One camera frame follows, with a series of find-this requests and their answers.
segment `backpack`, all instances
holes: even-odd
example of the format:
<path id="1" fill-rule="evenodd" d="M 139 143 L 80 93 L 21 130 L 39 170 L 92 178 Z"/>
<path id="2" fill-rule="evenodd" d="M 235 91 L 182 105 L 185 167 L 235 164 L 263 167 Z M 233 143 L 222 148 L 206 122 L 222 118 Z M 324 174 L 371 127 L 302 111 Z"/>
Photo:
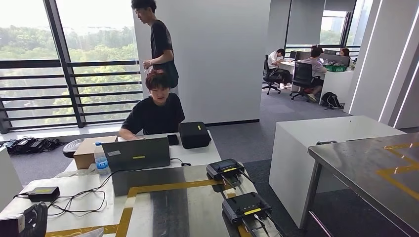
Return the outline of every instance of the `backpack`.
<path id="1" fill-rule="evenodd" d="M 339 108 L 343 109 L 343 106 L 339 103 L 337 95 L 327 92 L 322 97 L 322 106 L 328 107 L 329 109 Z"/>

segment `green basket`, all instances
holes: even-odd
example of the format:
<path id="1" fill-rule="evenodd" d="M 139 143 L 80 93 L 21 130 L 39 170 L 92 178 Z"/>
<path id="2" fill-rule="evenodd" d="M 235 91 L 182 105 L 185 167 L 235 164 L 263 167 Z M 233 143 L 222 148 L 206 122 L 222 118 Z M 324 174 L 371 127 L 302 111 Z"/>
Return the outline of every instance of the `green basket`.
<path id="1" fill-rule="evenodd" d="M 345 66 L 329 66 L 329 65 L 326 65 L 325 68 L 329 72 L 334 72 L 334 73 L 340 73 L 340 72 L 346 71 L 346 67 Z"/>

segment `black case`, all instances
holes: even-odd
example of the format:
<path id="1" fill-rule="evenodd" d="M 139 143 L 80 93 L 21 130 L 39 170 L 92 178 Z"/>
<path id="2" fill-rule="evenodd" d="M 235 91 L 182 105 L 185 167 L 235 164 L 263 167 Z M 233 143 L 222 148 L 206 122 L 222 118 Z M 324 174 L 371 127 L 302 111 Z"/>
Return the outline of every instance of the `black case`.
<path id="1" fill-rule="evenodd" d="M 203 122 L 185 122 L 179 125 L 180 140 L 185 149 L 206 147 L 211 137 Z"/>

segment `cardboard box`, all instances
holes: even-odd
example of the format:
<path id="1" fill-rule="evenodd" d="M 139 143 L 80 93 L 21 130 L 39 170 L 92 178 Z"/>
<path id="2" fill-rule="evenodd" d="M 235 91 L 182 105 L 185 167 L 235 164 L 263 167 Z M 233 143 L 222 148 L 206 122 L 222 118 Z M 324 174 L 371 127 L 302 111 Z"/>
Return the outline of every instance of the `cardboard box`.
<path id="1" fill-rule="evenodd" d="M 94 163 L 95 142 L 115 142 L 117 136 L 86 138 L 74 153 L 77 169 L 88 169 Z"/>

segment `black t-shirt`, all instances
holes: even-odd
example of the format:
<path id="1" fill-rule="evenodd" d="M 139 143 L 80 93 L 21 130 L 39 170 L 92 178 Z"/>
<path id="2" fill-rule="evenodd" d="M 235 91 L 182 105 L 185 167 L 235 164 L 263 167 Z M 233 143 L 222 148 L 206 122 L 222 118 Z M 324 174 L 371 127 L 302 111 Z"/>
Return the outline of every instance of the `black t-shirt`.
<path id="1" fill-rule="evenodd" d="M 178 132 L 179 124 L 185 120 L 179 97 L 169 93 L 165 105 L 158 106 L 151 96 L 138 102 L 122 124 L 122 128 L 144 135 Z"/>
<path id="2" fill-rule="evenodd" d="M 171 44 L 171 36 L 166 25 L 160 21 L 156 20 L 151 26 L 151 57 L 153 59 L 158 58 L 163 55 L 165 50 L 171 50 L 173 52 L 173 47 Z M 153 65 L 153 69 L 164 70 L 169 74 L 171 79 L 170 86 L 174 88 L 177 86 L 179 75 L 177 74 L 177 69 L 174 64 L 174 59 L 172 61 Z"/>

